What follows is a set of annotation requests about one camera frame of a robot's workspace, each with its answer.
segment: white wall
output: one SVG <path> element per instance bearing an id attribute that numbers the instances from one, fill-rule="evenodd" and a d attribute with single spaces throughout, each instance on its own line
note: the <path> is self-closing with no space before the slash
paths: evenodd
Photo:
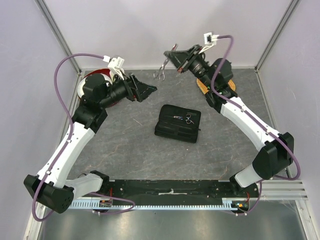
<path id="1" fill-rule="evenodd" d="M 255 66 L 290 0 L 46 0 L 73 53 L 120 55 L 125 68 L 157 69 L 163 52 L 203 45 L 203 34 L 235 38 L 233 66 Z M 208 51 L 211 62 L 227 42 Z M 81 68 L 105 67 L 79 59 Z"/>
<path id="2" fill-rule="evenodd" d="M 300 1 L 261 69 L 281 132 L 295 139 L 301 179 L 320 224 L 320 1 Z"/>
<path id="3" fill-rule="evenodd" d="M 0 8 L 0 233 L 23 238 L 32 199 L 24 187 L 57 147 L 66 120 L 55 95 L 53 75 L 64 58 L 33 0 L 10 0 Z M 58 85 L 70 102 L 76 72 L 61 68 Z"/>

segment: scissors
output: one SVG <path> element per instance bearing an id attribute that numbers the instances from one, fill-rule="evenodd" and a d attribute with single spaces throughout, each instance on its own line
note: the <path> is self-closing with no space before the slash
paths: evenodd
<path id="1" fill-rule="evenodd" d="M 186 120 L 185 120 L 186 124 L 195 124 L 192 120 L 190 120 L 191 114 L 188 113 L 187 115 L 185 115 L 185 117 L 186 117 Z M 184 119 L 182 116 L 173 116 L 173 118 L 180 119 L 180 120 Z"/>
<path id="2" fill-rule="evenodd" d="M 178 44 L 176 43 L 174 46 L 173 46 L 173 48 L 171 49 L 171 51 L 175 51 L 176 49 L 177 49 L 177 47 L 178 47 Z M 154 73 L 153 73 L 153 77 L 154 77 L 154 79 L 156 79 L 156 78 L 158 78 L 159 77 L 159 80 L 162 80 L 162 81 L 164 81 L 165 80 L 165 67 L 166 67 L 166 65 L 168 64 L 168 62 L 169 62 L 169 58 L 166 58 L 165 60 L 164 60 L 164 62 L 163 62 L 163 64 L 161 65 L 161 67 L 159 68 L 159 70 L 158 71 L 155 71 Z"/>

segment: black case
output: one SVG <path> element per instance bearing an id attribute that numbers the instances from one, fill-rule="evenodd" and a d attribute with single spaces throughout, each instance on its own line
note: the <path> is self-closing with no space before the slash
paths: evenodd
<path id="1" fill-rule="evenodd" d="M 190 114 L 190 120 L 194 122 L 187 124 L 186 115 Z M 159 121 L 155 126 L 154 134 L 160 137 L 176 139 L 187 143 L 195 144 L 198 139 L 201 112 L 174 105 L 163 105 Z"/>

